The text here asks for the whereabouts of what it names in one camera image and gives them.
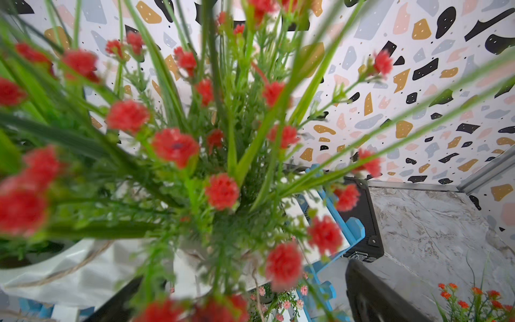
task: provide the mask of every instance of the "patterned wall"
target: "patterned wall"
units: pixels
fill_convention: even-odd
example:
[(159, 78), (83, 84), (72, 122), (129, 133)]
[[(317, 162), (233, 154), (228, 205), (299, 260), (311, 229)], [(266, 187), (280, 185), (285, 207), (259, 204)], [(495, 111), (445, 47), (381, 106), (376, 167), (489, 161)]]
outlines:
[[(178, 0), (169, 0), (173, 5)], [(184, 1), (186, 17), (191, 17), (188, 31), (194, 46), (199, 48), (200, 0)], [(20, 13), (45, 35), (55, 39), (46, 10), (40, 0), (17, 0)], [(119, 37), (117, 0), (83, 1), (80, 45), (96, 52), (100, 58), (99, 70), (105, 73), (107, 83), (114, 82), (116, 64), (106, 54), (107, 40)], [(239, 0), (234, 3), (234, 19), (244, 21)], [(323, 52), (330, 44), (357, 0), (345, 0), (344, 10), (331, 26), (323, 42), (317, 44)], [(73, 27), (75, 0), (55, 0), (66, 28)], [(164, 13), (162, 0), (142, 0), (133, 4), (147, 23), (168, 67), (176, 72), (171, 56), (178, 45), (178, 35), (171, 17)], [(306, 39), (316, 35), (317, 26), (329, 14), (330, 0), (316, 0)], [(364, 59), (374, 51), (388, 49), (395, 61), (393, 72), (384, 84), (360, 84), (352, 93), (350, 104), (339, 104), (328, 109), (323, 120), (309, 123), (302, 129), (304, 146), (293, 161), (309, 165), (327, 160), (344, 145), (361, 134), (377, 127), (403, 110), (444, 91), (449, 84), (475, 70), (479, 65), (515, 44), (514, 0), (378, 0), (339, 46), (335, 58), (315, 100), (323, 106), (329, 102), (336, 84), (349, 84), (358, 76)], [(127, 31), (134, 22), (123, 8), (123, 23)], [(62, 30), (59, 37), (65, 42)], [(134, 60), (129, 62), (135, 68)], [(157, 78), (149, 59), (142, 64), (152, 79), (156, 103)], [(515, 63), (499, 69), (466, 88), (445, 91), (434, 105), (408, 117), (390, 130), (369, 140), (363, 148), (382, 149), (434, 119), (445, 115), (452, 107), (463, 104), (477, 93), (500, 79), (515, 74)], [(176, 80), (183, 101), (188, 104), (191, 90), (180, 79)], [(294, 94), (298, 101), (307, 81)], [(390, 152), (383, 162), (383, 175), (379, 180), (393, 182), (423, 182), (459, 184), (489, 161), (515, 143), (515, 93), (507, 84), (495, 97), (478, 104), (447, 124), (433, 129), (424, 137)], [(126, 93), (131, 93), (130, 86)], [(102, 104), (95, 93), (87, 93), (89, 100)], [(97, 126), (105, 125), (97, 117)], [(340, 168), (349, 163), (351, 155), (331, 164)]]

